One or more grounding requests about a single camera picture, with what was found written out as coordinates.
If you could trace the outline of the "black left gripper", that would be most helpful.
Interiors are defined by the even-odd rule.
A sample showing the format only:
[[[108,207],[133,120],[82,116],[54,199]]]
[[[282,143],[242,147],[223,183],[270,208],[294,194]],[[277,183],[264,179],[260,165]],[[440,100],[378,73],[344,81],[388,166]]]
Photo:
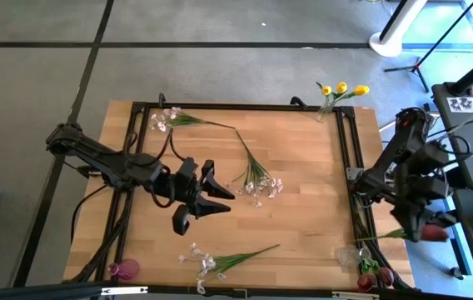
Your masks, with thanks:
[[[206,200],[201,196],[201,184],[198,182],[193,158],[186,158],[175,173],[163,166],[162,171],[152,186],[152,200],[159,208],[169,208],[174,202],[180,202],[172,215],[174,233],[183,236],[190,227],[188,218],[202,218],[216,213],[228,213],[227,205]],[[215,198],[234,200],[235,196],[215,180],[213,160],[206,160],[202,166],[202,190]]]

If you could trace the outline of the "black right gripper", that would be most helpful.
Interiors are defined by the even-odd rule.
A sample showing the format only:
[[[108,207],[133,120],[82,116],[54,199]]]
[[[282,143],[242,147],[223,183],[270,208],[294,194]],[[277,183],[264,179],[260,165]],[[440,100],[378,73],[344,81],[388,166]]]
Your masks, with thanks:
[[[396,203],[391,210],[391,215],[398,222],[408,221],[402,225],[404,230],[403,238],[411,242],[419,242],[421,240],[423,227],[423,224],[420,223],[421,221],[436,226],[454,226],[457,223],[456,210],[434,212],[428,209],[425,204],[412,202],[407,197],[399,197],[396,199]]]

